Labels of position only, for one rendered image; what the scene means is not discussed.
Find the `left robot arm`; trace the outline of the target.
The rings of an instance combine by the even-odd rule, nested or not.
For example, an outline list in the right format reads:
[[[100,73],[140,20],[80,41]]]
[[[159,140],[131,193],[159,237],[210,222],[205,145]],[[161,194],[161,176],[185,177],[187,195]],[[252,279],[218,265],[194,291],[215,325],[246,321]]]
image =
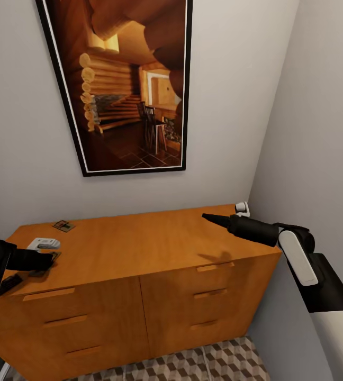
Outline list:
[[[60,249],[56,239],[36,238],[27,249],[19,249],[16,244],[0,240],[0,286],[6,269],[47,271],[51,265],[52,254],[41,253],[41,249]]]

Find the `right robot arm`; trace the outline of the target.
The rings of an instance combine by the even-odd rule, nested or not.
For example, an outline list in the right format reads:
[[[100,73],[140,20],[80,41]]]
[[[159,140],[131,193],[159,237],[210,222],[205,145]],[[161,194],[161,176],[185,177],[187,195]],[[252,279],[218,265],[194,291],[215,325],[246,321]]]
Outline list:
[[[313,252],[310,230],[250,219],[246,202],[235,205],[235,211],[231,216],[203,213],[202,217],[228,228],[236,237],[279,245],[313,321],[333,381],[343,381],[343,284],[325,255]]]

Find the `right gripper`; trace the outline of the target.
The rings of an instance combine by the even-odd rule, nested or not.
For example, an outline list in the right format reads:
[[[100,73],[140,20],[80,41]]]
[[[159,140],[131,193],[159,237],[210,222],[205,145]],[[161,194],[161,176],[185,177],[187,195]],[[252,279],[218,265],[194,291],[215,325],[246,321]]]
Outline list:
[[[228,228],[229,233],[234,234],[234,236],[252,242],[258,242],[261,227],[263,226],[260,221],[238,216],[237,214],[225,216],[203,213],[202,217],[210,222]]]

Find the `mousetrap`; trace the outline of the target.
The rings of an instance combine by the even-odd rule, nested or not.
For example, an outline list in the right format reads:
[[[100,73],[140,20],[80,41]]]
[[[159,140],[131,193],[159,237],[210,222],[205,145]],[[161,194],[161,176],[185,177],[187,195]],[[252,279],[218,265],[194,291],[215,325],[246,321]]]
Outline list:
[[[70,223],[65,222],[65,221],[60,221],[60,222],[55,223],[54,225],[52,225],[52,227],[60,229],[60,230],[62,230],[64,232],[68,232],[68,231],[72,230],[75,227],[75,225],[70,224]]]
[[[14,274],[10,277],[7,277],[6,279],[2,280],[1,286],[0,286],[0,296],[6,293],[11,288],[15,287],[19,283],[21,283],[23,280],[20,278],[18,274]]]
[[[56,259],[61,255],[61,252],[50,251],[49,254],[53,255],[51,262],[54,263],[56,261]],[[46,273],[46,271],[44,271],[44,270],[32,270],[28,274],[28,277],[42,277],[45,273]]]

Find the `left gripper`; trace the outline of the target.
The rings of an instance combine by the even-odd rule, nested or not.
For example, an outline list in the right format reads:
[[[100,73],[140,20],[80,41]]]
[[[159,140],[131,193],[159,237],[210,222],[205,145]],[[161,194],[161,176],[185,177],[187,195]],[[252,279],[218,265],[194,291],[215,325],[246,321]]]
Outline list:
[[[31,250],[25,251],[25,259],[23,263],[15,268],[14,270],[20,270],[20,271],[32,271],[32,270],[44,270],[47,271],[48,268],[51,265],[51,261],[53,258],[52,254],[48,253],[39,253]]]

